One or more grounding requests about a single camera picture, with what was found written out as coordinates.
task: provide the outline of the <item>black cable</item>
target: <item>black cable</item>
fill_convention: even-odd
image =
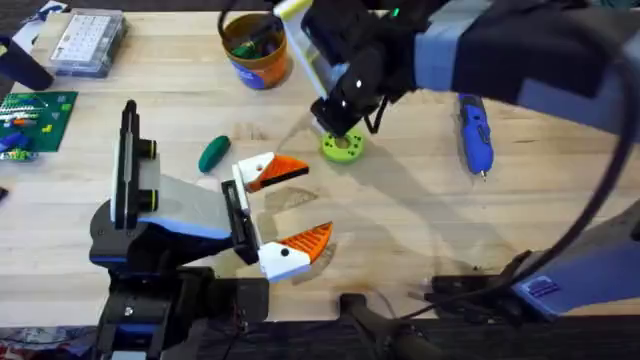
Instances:
[[[590,28],[579,24],[574,24],[574,35],[587,42],[594,48],[608,55],[608,58],[614,59],[613,67],[620,76],[622,93],[623,93],[623,123],[620,129],[620,136],[618,143],[614,149],[611,161],[600,180],[600,183],[596,187],[593,196],[585,206],[582,213],[578,216],[576,221],[569,227],[567,232],[556,242],[551,248],[543,253],[538,259],[531,263],[520,273],[517,273],[511,279],[496,284],[492,287],[485,289],[452,296],[448,299],[435,302],[420,310],[414,311],[410,314],[404,315],[401,319],[411,319],[418,315],[424,314],[428,311],[435,309],[446,304],[451,304],[460,300],[468,300],[479,296],[485,296],[495,291],[506,289],[522,280],[525,280],[535,272],[540,270],[543,266],[547,265],[550,261],[560,255],[566,250],[576,239],[578,239],[580,233],[589,225],[593,217],[597,214],[598,210],[609,197],[609,194],[614,189],[615,184],[620,177],[624,165],[629,153],[631,152],[633,142],[637,133],[637,120],[638,120],[638,108],[637,103],[640,100],[640,90],[638,89],[638,81],[640,77],[631,63],[631,61],[624,55],[619,55],[619,49],[617,45],[602,37],[599,33],[591,30]]]
[[[376,119],[371,123],[371,119],[369,119],[369,115],[364,116],[364,124],[367,125],[367,129],[371,134],[377,134],[378,130],[380,130],[380,123],[382,122],[382,115],[384,114],[384,110],[387,108],[387,104],[389,103],[389,98],[384,97],[382,99],[382,103],[380,104],[380,108],[376,112]]]
[[[227,345],[227,350],[225,350],[224,355],[222,356],[222,360],[227,360],[227,357],[229,356],[229,352],[231,351],[231,348],[233,347],[233,344],[236,343],[236,340],[238,340],[239,337],[240,337],[240,333],[237,332],[231,338],[231,340],[229,340],[229,345]]]
[[[6,337],[6,338],[0,338],[0,341],[6,341],[6,342],[12,342],[12,343],[16,343],[16,344],[24,344],[24,345],[57,345],[57,344],[62,344],[62,343],[66,343],[66,342],[71,342],[71,341],[75,341],[78,339],[82,339],[83,337],[89,336],[91,334],[95,334],[95,330],[91,330],[91,331],[87,331],[84,332],[82,334],[76,335],[76,336],[71,336],[62,340],[56,340],[56,341],[44,341],[44,342],[38,342],[38,341],[25,341],[25,340],[20,340],[20,339],[12,339],[10,337]]]

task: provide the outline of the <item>wooden tabletop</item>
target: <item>wooden tabletop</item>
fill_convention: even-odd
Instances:
[[[69,15],[53,15],[33,50],[45,63]],[[255,91],[236,77],[220,45],[216,13],[127,13],[131,29],[104,80],[58,78],[79,91],[60,151],[32,164],[0,164],[0,326],[95,324],[106,270],[89,262],[89,223],[108,198],[112,145],[127,99],[142,136],[158,141],[163,173],[207,188],[231,177],[232,162],[266,151],[295,156],[310,174],[253,194],[263,238],[327,221],[334,233],[312,271],[271,286],[271,320],[333,319],[342,292],[369,295],[397,314],[435,274],[499,272],[525,249],[543,249],[567,229],[592,193],[615,137],[561,119],[487,101],[495,163],[484,183],[460,160],[454,96],[420,91],[387,109],[355,164],[328,163],[310,130],[316,99],[304,71]],[[16,85],[14,91],[25,91]],[[211,173],[197,162],[218,135],[231,153]],[[634,153],[598,220],[640,196]],[[227,252],[198,262],[222,276],[259,276]],[[640,313],[640,301],[572,314]]]

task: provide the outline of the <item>blue electric screwdriver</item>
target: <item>blue electric screwdriver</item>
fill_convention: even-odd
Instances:
[[[464,143],[467,166],[472,174],[480,174],[487,181],[487,172],[493,165],[491,129],[487,122],[482,99],[475,95],[459,94],[460,130]]]

